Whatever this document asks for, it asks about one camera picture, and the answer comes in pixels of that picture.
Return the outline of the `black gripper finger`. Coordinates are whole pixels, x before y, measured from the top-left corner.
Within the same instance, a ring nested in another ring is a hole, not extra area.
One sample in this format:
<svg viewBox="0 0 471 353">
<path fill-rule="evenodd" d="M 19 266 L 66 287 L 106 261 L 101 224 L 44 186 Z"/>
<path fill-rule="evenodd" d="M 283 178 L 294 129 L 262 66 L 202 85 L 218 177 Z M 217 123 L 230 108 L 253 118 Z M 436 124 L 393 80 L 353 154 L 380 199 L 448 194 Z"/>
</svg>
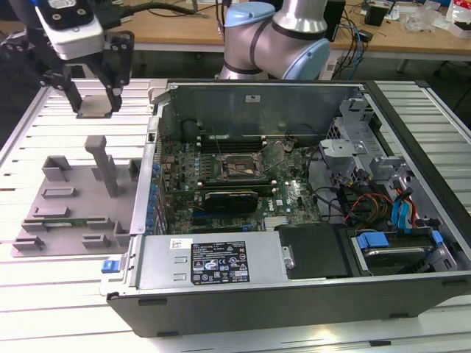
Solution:
<svg viewBox="0 0 471 353">
<path fill-rule="evenodd" d="M 87 67 L 105 87 L 110 112 L 114 113 L 121 109 L 122 90 L 130 83 L 135 37 L 130 31 L 122 31 L 111 33 L 109 40 L 109 49 L 90 55 Z"/>
<path fill-rule="evenodd" d="M 61 65 L 59 68 L 48 68 L 41 75 L 46 85 L 62 93 L 75 113 L 80 113 L 82 97 L 71 79 L 71 68 Z"/>
</svg>

